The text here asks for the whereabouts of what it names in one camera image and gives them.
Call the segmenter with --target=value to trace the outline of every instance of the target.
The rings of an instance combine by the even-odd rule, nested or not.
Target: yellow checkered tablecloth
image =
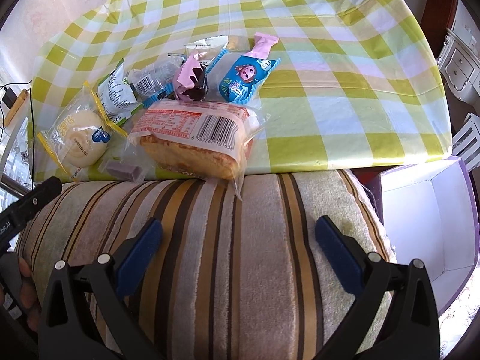
[[[108,0],[35,60],[35,133],[121,58],[142,68],[213,35],[277,35],[252,105],[271,115],[247,173],[413,164],[450,154],[440,73],[403,0]],[[32,146],[30,120],[30,146]],[[34,179],[66,176],[35,143]],[[162,177],[159,172],[151,177]],[[92,167],[89,180],[105,179]]]

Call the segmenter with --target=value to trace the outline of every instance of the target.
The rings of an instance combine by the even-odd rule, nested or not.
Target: striped fabric
[[[353,301],[314,239],[329,215],[368,251],[395,257],[349,171],[255,175],[240,201],[201,180],[70,184],[30,223],[18,250],[39,298],[53,264],[91,263],[135,236],[151,216],[164,238],[136,293],[134,319],[168,359],[305,359],[322,348]],[[116,347],[89,297],[97,327]],[[365,339],[370,346],[389,298]]]

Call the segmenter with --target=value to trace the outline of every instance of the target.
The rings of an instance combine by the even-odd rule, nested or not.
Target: white chair
[[[468,114],[465,124],[453,137],[452,155],[461,157],[467,171],[480,164],[480,117]]]

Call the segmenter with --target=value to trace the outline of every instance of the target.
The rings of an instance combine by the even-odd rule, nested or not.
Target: packaged steamed bun
[[[113,134],[127,136],[109,120],[100,99],[86,82],[52,128],[38,133],[38,139],[57,165],[75,180],[104,155]]]

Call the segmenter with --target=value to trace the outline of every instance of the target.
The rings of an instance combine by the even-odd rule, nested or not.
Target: packaged bread
[[[104,155],[114,132],[127,136],[107,117],[100,99],[86,82],[52,128],[38,133],[38,139],[57,165],[76,180],[83,169]]]
[[[129,141],[141,145],[161,168],[242,187],[249,143],[265,123],[259,112],[228,103],[154,103],[135,124]]]

